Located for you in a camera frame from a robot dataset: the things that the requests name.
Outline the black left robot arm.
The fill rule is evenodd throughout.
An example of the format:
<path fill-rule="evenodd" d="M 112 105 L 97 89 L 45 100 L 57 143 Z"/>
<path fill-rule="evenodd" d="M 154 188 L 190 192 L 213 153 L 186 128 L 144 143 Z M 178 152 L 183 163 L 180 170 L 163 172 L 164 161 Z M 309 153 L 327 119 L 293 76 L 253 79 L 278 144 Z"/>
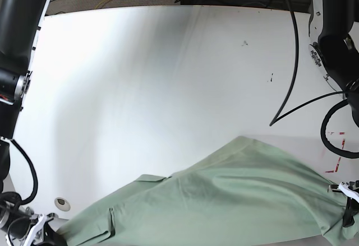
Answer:
<path fill-rule="evenodd" d="M 358 152 L 333 146 L 326 137 L 332 115 L 349 105 L 358 123 L 358 50 L 350 36 L 356 17 L 357 0 L 311 0 L 309 19 L 310 54 L 328 84 L 341 92 L 343 100 L 324 117 L 320 137 L 331 152 L 346 159 L 358 159 Z"/>

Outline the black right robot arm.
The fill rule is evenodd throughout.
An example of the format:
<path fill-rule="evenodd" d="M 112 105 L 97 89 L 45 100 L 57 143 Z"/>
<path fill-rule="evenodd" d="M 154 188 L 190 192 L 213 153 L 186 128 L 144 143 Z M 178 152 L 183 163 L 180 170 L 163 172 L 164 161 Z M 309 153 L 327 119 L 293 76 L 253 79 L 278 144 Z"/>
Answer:
<path fill-rule="evenodd" d="M 49 0 L 1 0 L 1 180 L 10 171 L 10 145 L 27 162 L 33 188 L 27 198 L 13 191 L 1 191 L 1 231 L 8 245 L 66 245 L 50 222 L 56 214 L 37 215 L 22 207 L 31 203 L 38 192 L 38 177 L 25 150 L 13 139 L 22 101 L 30 85 L 31 53 Z"/>

